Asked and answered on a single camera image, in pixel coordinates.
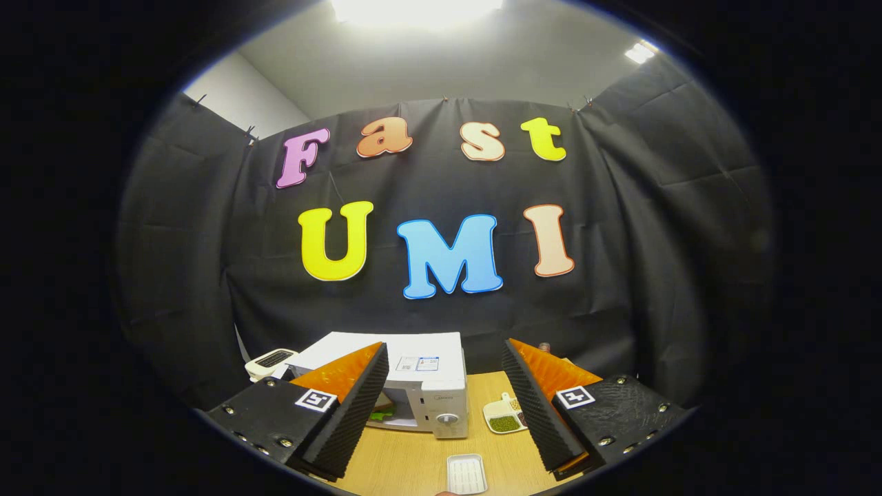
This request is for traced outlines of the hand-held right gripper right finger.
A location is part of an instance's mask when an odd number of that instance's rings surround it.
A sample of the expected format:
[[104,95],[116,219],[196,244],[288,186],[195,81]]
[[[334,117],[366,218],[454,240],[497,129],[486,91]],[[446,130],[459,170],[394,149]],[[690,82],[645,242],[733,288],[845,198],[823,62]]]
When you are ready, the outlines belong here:
[[504,342],[502,367],[542,464],[558,481],[621,464],[690,415],[636,377],[602,379],[516,339]]

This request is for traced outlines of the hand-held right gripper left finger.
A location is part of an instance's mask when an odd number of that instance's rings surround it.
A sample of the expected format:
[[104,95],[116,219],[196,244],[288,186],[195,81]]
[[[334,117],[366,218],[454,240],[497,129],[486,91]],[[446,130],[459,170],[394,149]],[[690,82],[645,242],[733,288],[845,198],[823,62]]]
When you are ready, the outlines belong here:
[[297,378],[277,371],[205,417],[278,464],[334,482],[345,476],[388,372],[387,343],[376,342]]

